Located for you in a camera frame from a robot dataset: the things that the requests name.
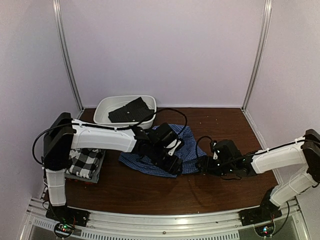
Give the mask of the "blue checked long sleeve shirt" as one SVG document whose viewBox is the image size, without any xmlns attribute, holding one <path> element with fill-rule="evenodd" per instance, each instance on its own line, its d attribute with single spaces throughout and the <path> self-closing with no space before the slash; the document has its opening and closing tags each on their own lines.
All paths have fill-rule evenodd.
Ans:
<svg viewBox="0 0 320 240">
<path fill-rule="evenodd" d="M 205 156 L 206 153 L 196 146 L 196 140 L 193 132 L 189 126 L 183 126 L 180 124 L 169 125 L 179 138 L 184 141 L 184 145 L 174 152 L 174 155 L 182 159 L 182 174 L 193 174 L 198 172 L 196 168 L 196 162 L 198 157 Z M 127 167 L 139 171 L 143 174 L 164 177 L 164 178 L 176 178 L 177 175 L 165 172 L 163 169 L 152 164 L 151 160 L 138 154 L 122 152 L 119 155 L 118 161 L 126 165 Z"/>
</svg>

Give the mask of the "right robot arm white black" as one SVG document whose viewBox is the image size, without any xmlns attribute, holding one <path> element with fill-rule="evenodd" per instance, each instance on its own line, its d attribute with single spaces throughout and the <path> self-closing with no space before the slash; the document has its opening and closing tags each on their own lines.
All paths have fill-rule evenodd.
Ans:
<svg viewBox="0 0 320 240">
<path fill-rule="evenodd" d="M 308 129 L 302 137 L 273 148 L 242 154 L 232 140 L 213 142 L 212 156 L 198 156 L 195 166 L 201 173 L 254 177 L 270 170 L 302 165 L 288 182 L 267 191 L 256 210 L 259 220 L 268 220 L 288 200 L 320 183 L 320 135 Z"/>
</svg>

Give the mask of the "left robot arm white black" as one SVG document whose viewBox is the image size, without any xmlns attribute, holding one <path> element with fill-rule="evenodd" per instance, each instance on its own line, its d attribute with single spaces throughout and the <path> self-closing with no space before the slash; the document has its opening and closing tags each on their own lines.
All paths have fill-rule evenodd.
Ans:
<svg viewBox="0 0 320 240">
<path fill-rule="evenodd" d="M 71 118 L 62 113 L 43 137 L 42 164 L 45 169 L 52 213 L 61 222 L 72 218 L 66 207 L 65 172 L 71 166 L 72 149 L 115 150 L 146 156 L 151 163 L 171 175 L 182 172 L 183 161 L 174 153 L 183 146 L 179 135 L 167 124 L 144 130 L 139 124 L 110 127 Z"/>
</svg>

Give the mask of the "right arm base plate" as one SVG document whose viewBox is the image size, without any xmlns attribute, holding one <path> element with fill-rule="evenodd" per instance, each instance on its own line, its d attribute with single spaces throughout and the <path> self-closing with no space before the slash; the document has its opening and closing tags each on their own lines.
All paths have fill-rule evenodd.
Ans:
<svg viewBox="0 0 320 240">
<path fill-rule="evenodd" d="M 269 210 L 261 206 L 243 209 L 239 212 L 239 218 L 242 226 L 256 225 L 263 222 L 271 222 L 275 218 L 279 218 L 281 216 L 281 210 Z"/>
</svg>

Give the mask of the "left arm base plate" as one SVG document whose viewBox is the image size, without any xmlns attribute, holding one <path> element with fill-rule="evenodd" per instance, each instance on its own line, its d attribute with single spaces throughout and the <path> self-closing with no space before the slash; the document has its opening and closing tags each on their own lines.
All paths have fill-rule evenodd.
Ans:
<svg viewBox="0 0 320 240">
<path fill-rule="evenodd" d="M 71 226 L 86 227 L 90 213 L 86 210 L 76 209 L 64 206 L 48 206 L 45 215 L 48 219 L 52 219 Z"/>
</svg>

